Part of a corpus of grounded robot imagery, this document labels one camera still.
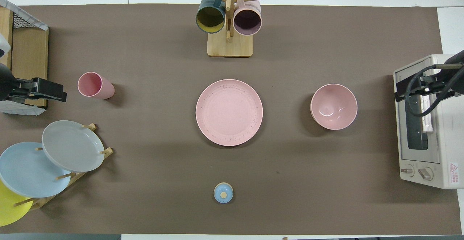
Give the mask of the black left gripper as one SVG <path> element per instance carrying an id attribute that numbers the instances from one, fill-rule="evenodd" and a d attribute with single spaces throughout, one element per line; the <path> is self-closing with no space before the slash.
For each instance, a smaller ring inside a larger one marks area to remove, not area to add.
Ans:
<path id="1" fill-rule="evenodd" d="M 46 94 L 39 92 L 39 86 L 42 88 L 45 87 Z M 33 78 L 31 80 L 13 78 L 13 80 L 11 80 L 11 88 L 11 101 L 25 99 L 56 100 L 63 103 L 67 101 L 67 93 L 64 92 L 63 85 L 43 78 Z"/>

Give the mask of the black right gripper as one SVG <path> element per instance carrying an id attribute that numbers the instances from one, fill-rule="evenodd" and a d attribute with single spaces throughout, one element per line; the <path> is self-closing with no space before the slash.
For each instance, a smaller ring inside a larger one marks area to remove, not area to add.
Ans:
<path id="1" fill-rule="evenodd" d="M 439 73 L 427 75 L 428 70 L 439 69 Z M 423 83 L 426 83 L 428 91 L 426 94 L 438 93 L 446 89 L 447 92 L 462 95 L 463 93 L 463 65 L 462 64 L 435 64 L 421 70 L 419 77 L 411 75 L 396 82 L 395 101 L 400 102 L 408 96 L 423 94 Z"/>

